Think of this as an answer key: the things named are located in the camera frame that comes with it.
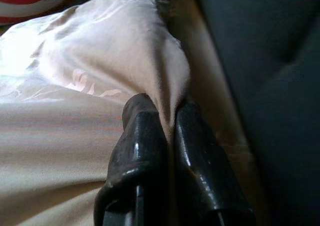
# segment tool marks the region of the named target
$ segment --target gray upholstery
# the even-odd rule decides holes
[[[199,0],[273,225],[320,223],[319,0]]]

